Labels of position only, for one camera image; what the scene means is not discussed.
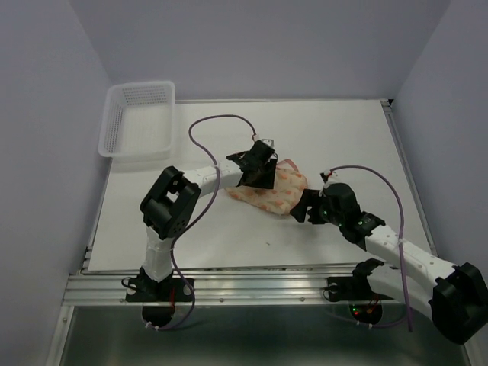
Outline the floral mesh laundry bag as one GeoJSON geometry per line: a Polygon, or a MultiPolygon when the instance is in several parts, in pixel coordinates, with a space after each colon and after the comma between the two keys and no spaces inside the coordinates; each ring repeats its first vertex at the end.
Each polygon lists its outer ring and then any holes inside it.
{"type": "Polygon", "coordinates": [[[275,170],[272,189],[235,187],[226,188],[227,194],[238,201],[271,214],[287,216],[308,189],[307,177],[290,159],[281,160],[275,170]]]}

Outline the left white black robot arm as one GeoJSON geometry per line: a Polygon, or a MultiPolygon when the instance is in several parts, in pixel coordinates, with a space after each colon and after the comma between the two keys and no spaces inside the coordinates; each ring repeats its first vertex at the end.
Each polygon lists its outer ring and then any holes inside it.
{"type": "Polygon", "coordinates": [[[186,172],[165,168],[140,204],[146,225],[146,257],[134,278],[121,281],[125,301],[131,303],[191,302],[194,280],[175,272],[177,239],[191,228],[199,199],[212,204],[221,189],[250,187],[272,189],[278,157],[272,145],[258,140],[244,152],[227,156],[204,168],[186,172]]]}

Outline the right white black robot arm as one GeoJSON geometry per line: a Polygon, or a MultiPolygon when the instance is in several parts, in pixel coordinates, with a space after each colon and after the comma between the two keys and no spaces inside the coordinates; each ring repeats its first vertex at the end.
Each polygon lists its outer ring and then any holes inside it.
{"type": "Polygon", "coordinates": [[[371,255],[349,276],[328,278],[332,302],[373,296],[403,302],[457,345],[487,324],[487,285],[480,271],[468,262],[445,261],[401,239],[384,220],[360,208],[347,184],[305,190],[291,216],[300,223],[337,226],[348,242],[371,255]]]}

